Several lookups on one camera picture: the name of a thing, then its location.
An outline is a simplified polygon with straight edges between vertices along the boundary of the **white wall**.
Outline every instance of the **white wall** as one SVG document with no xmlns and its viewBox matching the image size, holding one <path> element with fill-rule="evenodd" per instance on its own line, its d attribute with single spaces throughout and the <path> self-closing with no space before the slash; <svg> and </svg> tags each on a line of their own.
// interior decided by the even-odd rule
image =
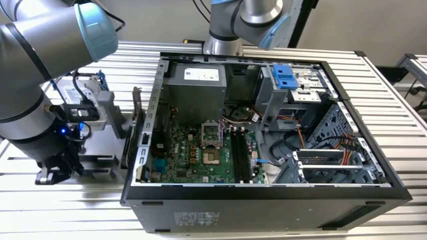
<svg viewBox="0 0 427 240">
<path fill-rule="evenodd" d="M 203 1 L 206 6 L 211 7 L 211 1 Z M 126 28 L 119 33 L 122 40 L 182 43 L 185 39 L 203 41 L 207 39 L 210 24 L 191 0 L 101 0 L 101 2 L 126 21 Z"/>
<path fill-rule="evenodd" d="M 427 54 L 427 0 L 320 0 L 300 48 L 362 50 L 378 65 Z"/>
</svg>

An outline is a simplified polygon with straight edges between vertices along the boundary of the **cable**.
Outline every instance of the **cable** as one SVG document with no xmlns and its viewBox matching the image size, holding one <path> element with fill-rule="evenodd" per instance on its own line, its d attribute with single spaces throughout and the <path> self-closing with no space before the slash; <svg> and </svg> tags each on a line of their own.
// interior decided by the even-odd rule
<svg viewBox="0 0 427 240">
<path fill-rule="evenodd" d="M 300 136 L 300 145 L 301 148 L 305 149 L 305 139 L 304 139 L 304 134 L 302 134 L 302 129 L 301 129 L 301 121 L 298 121 L 298 125 L 297 125 L 297 131 L 298 131 L 298 136 Z"/>
<path fill-rule="evenodd" d="M 202 16 L 205 17 L 206 21 L 207 21 L 209 23 L 211 23 L 210 20 L 209 20 L 209 18 L 207 18 L 207 16 L 206 16 L 205 13 L 202 12 L 202 10 L 201 10 L 201 8 L 199 8 L 195 0 L 193 0 L 193 3 L 194 3 L 194 5 L 195 5 L 195 8 L 198 9 L 199 13 L 201 13 Z"/>
<path fill-rule="evenodd" d="M 348 149 L 344 150 L 344 155 L 342 155 L 342 161 L 341 165 L 348 165 Z"/>
<path fill-rule="evenodd" d="M 328 138 L 318 141 L 317 144 L 312 147 L 312 149 L 314 149 L 320 145 L 320 143 L 322 143 L 330 139 L 342 139 L 342 140 L 350 140 L 350 141 L 354 140 L 352 137 L 346 137 L 346 136 L 329 136 Z"/>
<path fill-rule="evenodd" d="M 51 84 L 53 84 L 54 89 L 58 91 L 59 96 L 61 96 L 62 100 L 65 101 L 65 104 L 67 105 L 69 103 L 67 103 L 67 101 L 66 101 L 65 95 L 63 95 L 63 93 L 62 93 L 62 91 L 61 91 L 61 89 L 59 89 L 59 86 L 58 86 L 58 84 L 57 84 L 62 79 L 63 79 L 63 77 L 61 76 L 61 77 L 57 79 L 57 82 L 55 82 L 54 80 L 51 80 Z"/>
<path fill-rule="evenodd" d="M 253 105 L 253 111 L 263 118 L 265 117 L 265 114 L 261 113 L 257 109 L 255 109 L 255 106 Z M 284 116 L 284 115 L 278 115 L 278 118 L 282 119 L 282 120 L 294 120 L 294 117 L 292 116 Z"/>
<path fill-rule="evenodd" d="M 226 116 L 226 115 L 222 115 L 222 118 L 227 121 L 227 122 L 230 122 L 230 123 L 233 123 L 233 124 L 247 124 L 247 123 L 251 123 L 253 121 L 250 120 L 250 119 L 235 119 L 234 117 L 231 117 L 231 116 Z"/>
<path fill-rule="evenodd" d="M 282 151 L 282 146 L 280 146 L 280 151 L 281 151 L 281 153 L 284 154 L 284 156 L 286 156 L 286 153 Z"/>
<path fill-rule="evenodd" d="M 122 23 L 122 25 L 115 29 L 115 32 L 118 33 L 127 26 L 127 23 L 126 23 L 126 21 L 123 21 L 122 18 L 119 18 L 118 16 L 113 15 L 106 9 L 105 9 L 105 12 L 109 15 L 109 17 L 111 17 L 114 20 L 117 20 L 118 22 Z"/>
<path fill-rule="evenodd" d="M 269 148 L 269 153 L 270 153 L 270 155 L 273 156 L 273 158 L 277 159 L 277 160 L 280 160 L 281 157 L 278 157 L 278 156 L 275 155 L 274 149 L 275 149 L 275 147 L 278 147 L 282 143 L 284 143 L 284 139 L 281 139 L 280 141 L 274 142 L 274 143 L 271 144 L 270 148 Z"/>
<path fill-rule="evenodd" d="M 301 149 L 298 146 L 294 146 L 289 143 L 289 138 L 293 137 L 294 135 L 297 135 L 298 132 L 296 130 L 293 131 L 288 131 L 284 135 L 284 143 L 285 146 L 292 150 L 292 151 L 297 151 L 298 149 Z"/>
<path fill-rule="evenodd" d="M 79 92 L 81 96 L 82 96 L 82 101 L 87 101 L 89 97 L 87 95 L 83 93 L 82 89 L 78 86 L 78 74 L 79 74 L 79 69 L 74 72 L 73 74 L 73 85 L 75 90 Z"/>
<path fill-rule="evenodd" d="M 203 5 L 205 9 L 207 10 L 209 14 L 211 14 L 211 11 L 210 11 L 210 9 L 207 8 L 207 5 L 206 5 L 206 3 L 203 2 L 203 0 L 201 0 L 201 3 L 202 3 L 202 5 Z"/>
<path fill-rule="evenodd" d="M 334 149 L 340 149 L 341 148 L 341 146 L 342 146 L 342 144 L 344 144 L 344 139 L 340 141 L 340 143 L 336 145 L 336 147 L 334 147 Z"/>
<path fill-rule="evenodd" d="M 281 167 L 281 166 L 282 166 L 281 164 L 277 164 L 277 163 L 274 163 L 274 162 L 270 161 L 270 160 L 265 160 L 265 159 L 259 159 L 259 158 L 255 158 L 254 160 L 255 160 L 257 163 L 261 163 L 261 164 L 271 164 L 271 165 L 274 165 L 274 166 L 277 166 L 277 167 Z"/>
<path fill-rule="evenodd" d="M 81 124 L 85 124 L 87 126 L 87 128 L 89 128 L 87 135 L 83 136 L 83 138 L 79 138 L 79 139 L 66 135 L 66 138 L 70 141 L 74 141 L 74 142 L 78 142 L 78 143 L 83 142 L 85 140 L 87 140 L 93 136 L 93 128 L 91 128 L 91 126 L 85 121 L 82 121 Z"/>
<path fill-rule="evenodd" d="M 117 20 L 119 23 L 122 23 L 122 26 L 115 29 L 115 32 L 118 33 L 127 26 L 126 21 L 122 18 L 119 18 L 118 16 L 115 16 L 114 14 L 111 14 L 110 11 L 107 11 L 107 9 L 106 9 L 105 5 L 101 3 L 101 1 L 90 0 L 90 2 L 98 4 L 99 7 L 105 10 L 105 13 L 107 14 L 107 16 L 111 17 L 114 20 Z"/>
<path fill-rule="evenodd" d="M 413 87 L 414 87 L 414 85 L 416 85 L 416 83 L 417 83 L 417 79 L 414 80 L 414 82 L 413 82 L 413 85 L 412 85 L 412 87 L 409 88 L 409 90 L 408 90 L 408 92 L 406 92 L 406 94 L 405 94 L 405 99 L 408 99 L 408 96 L 409 96 L 409 94 L 410 94 L 410 91 L 412 91 L 412 89 L 413 89 Z"/>
<path fill-rule="evenodd" d="M 416 112 L 420 112 L 421 110 L 425 110 L 425 109 L 427 109 L 427 105 L 421 105 L 414 107 Z"/>
<path fill-rule="evenodd" d="M 239 108 L 239 107 L 235 106 L 235 107 L 231 109 L 231 112 L 230 112 L 230 114 L 229 114 L 229 117 L 233 117 L 233 116 L 234 116 L 235 110 L 237 110 L 238 108 Z"/>
</svg>

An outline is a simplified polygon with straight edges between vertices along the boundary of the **gray robot arm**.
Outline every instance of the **gray robot arm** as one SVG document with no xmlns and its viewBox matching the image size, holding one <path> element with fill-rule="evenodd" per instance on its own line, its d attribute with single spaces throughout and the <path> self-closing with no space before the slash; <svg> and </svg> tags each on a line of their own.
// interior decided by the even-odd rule
<svg viewBox="0 0 427 240">
<path fill-rule="evenodd" d="M 113 54 L 117 31 L 94 3 L 0 0 L 0 8 L 14 21 L 0 26 L 0 136 L 37 160 L 37 184 L 55 184 L 83 166 L 41 84 Z"/>
<path fill-rule="evenodd" d="M 242 39 L 265 50 L 285 39 L 292 17 L 284 0 L 211 0 L 210 36 L 203 52 L 242 55 Z"/>
</svg>

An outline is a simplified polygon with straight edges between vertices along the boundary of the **label sticker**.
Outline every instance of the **label sticker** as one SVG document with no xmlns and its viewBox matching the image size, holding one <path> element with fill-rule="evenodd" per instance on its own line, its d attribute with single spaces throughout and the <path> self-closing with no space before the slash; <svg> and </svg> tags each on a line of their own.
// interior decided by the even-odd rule
<svg viewBox="0 0 427 240">
<path fill-rule="evenodd" d="M 221 71 L 210 68 L 187 68 L 185 80 L 219 81 Z"/>
<path fill-rule="evenodd" d="M 253 116 L 253 122 L 257 123 L 261 119 L 261 115 L 258 115 L 257 113 Z"/>
<path fill-rule="evenodd" d="M 177 211 L 174 216 L 178 226 L 217 226 L 221 220 L 219 211 Z"/>
</svg>

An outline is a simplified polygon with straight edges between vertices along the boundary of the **metal frame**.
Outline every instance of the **metal frame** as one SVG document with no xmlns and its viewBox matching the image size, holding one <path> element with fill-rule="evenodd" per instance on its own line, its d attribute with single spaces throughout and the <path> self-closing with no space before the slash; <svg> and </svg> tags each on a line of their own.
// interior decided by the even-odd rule
<svg viewBox="0 0 427 240">
<path fill-rule="evenodd" d="M 118 52 L 101 62 L 83 68 L 85 72 L 107 74 L 110 89 L 115 92 L 115 104 L 125 112 L 134 108 L 133 88 L 142 89 L 143 106 L 149 107 L 153 84 L 159 61 L 159 52 L 201 53 L 201 44 L 121 42 Z M 278 48 L 270 52 L 245 47 L 247 57 L 294 58 L 328 61 L 349 92 L 356 108 L 362 108 L 362 119 L 376 141 L 400 174 L 414 200 L 385 215 L 370 220 L 350 231 L 300 232 L 300 239 L 345 238 L 362 240 L 424 240 L 427 237 L 427 137 L 420 120 L 402 107 L 402 100 L 388 88 L 370 90 L 373 86 L 386 87 L 382 78 L 353 51 Z M 57 92 L 49 89 L 54 103 L 61 101 Z M 404 109 L 406 115 L 390 115 L 376 108 Z M 143 231 L 131 209 L 119 204 L 123 185 L 111 177 L 97 182 L 70 181 L 54 186 L 35 186 L 34 161 L 7 141 L 0 144 L 0 195 L 2 216 L 9 223 L 0 233 L 15 232 L 15 237 L 47 238 L 67 234 L 74 238 L 153 238 Z M 163 237 L 181 239 L 284 239 L 296 238 L 288 231 L 251 233 L 193 233 L 169 234 Z"/>
<path fill-rule="evenodd" d="M 427 55 L 406 54 L 397 63 L 397 67 L 406 68 L 421 84 L 427 88 Z M 425 93 L 424 101 L 427 101 L 427 92 Z"/>
</svg>

